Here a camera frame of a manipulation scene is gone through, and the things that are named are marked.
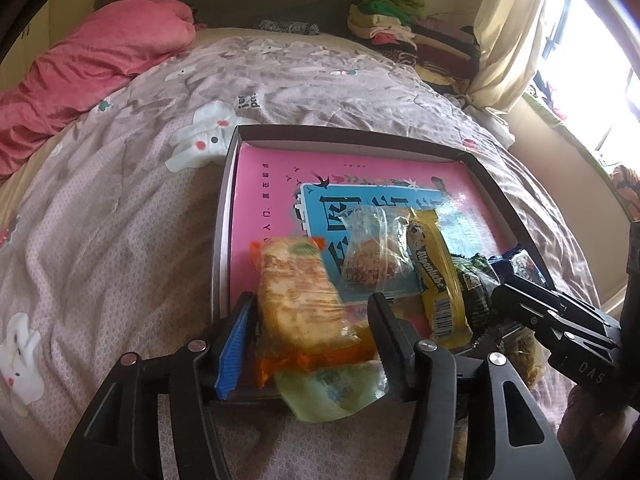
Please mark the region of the person's right hand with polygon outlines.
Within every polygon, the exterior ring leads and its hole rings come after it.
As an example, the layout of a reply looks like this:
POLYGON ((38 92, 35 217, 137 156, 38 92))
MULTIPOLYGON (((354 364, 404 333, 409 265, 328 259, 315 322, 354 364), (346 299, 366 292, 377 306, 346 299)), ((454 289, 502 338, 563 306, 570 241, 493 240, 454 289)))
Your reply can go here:
POLYGON ((602 479, 638 422, 634 408, 605 408, 584 388, 574 386, 556 434, 574 477, 602 479))

